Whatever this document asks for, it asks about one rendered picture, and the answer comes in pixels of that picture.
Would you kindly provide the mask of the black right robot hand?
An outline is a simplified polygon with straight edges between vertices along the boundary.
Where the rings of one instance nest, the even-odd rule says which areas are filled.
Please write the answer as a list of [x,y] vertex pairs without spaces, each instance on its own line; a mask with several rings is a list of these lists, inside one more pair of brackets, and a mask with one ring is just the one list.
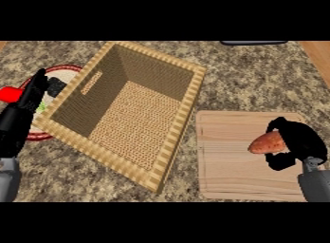
[[274,155],[266,153],[269,167],[282,171],[295,165],[300,159],[313,165],[322,165],[328,161],[328,147],[316,130],[302,122],[288,121],[279,117],[267,125],[266,132],[279,130],[289,151]]

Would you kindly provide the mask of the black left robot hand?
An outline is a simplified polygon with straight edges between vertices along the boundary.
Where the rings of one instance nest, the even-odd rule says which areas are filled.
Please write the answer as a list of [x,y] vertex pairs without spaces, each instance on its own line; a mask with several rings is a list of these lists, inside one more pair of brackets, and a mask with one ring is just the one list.
[[12,158],[22,150],[34,114],[49,88],[46,69],[41,68],[27,84],[21,98],[0,113],[0,158]]

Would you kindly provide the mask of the pale wooden cutting board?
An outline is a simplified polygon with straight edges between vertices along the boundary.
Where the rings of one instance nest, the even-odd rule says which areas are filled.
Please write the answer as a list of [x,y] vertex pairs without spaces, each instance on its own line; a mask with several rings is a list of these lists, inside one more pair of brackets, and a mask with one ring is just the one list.
[[288,112],[198,112],[199,184],[207,198],[305,201],[297,181],[301,161],[277,172],[270,169],[264,155],[248,151],[277,117],[305,121],[298,113]]

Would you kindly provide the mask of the tan wicker basket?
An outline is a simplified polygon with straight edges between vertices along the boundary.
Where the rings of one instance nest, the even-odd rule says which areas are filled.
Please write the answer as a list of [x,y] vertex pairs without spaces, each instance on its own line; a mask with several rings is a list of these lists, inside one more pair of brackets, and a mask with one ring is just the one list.
[[161,192],[207,69],[131,42],[109,42],[34,125],[153,192]]

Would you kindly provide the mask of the red round object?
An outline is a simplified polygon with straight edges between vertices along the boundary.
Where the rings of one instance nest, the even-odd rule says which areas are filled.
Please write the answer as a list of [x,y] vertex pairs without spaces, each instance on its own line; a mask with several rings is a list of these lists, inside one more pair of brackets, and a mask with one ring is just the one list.
[[0,89],[0,101],[5,103],[15,103],[21,98],[22,91],[22,88],[5,86]]

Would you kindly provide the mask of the black lumpy food item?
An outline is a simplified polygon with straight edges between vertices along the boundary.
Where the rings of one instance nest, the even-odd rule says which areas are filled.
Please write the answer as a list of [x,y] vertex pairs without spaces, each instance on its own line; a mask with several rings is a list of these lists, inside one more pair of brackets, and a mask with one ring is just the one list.
[[68,84],[59,78],[52,77],[49,79],[47,95],[56,98],[59,93],[64,91],[66,85]]

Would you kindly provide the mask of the red rimmed white plate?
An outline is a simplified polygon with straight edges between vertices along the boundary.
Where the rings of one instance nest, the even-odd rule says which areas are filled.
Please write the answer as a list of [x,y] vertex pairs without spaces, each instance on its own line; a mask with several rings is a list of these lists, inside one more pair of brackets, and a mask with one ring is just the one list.
[[[47,80],[52,77],[59,78],[66,84],[81,71],[81,67],[77,65],[56,65],[53,67],[49,67],[46,69],[46,77]],[[47,95],[47,91],[44,92],[43,99],[46,107],[52,104],[55,98]],[[44,133],[38,127],[31,126],[30,134],[28,134],[28,140],[30,141],[41,141],[41,140],[49,140],[52,136]]]

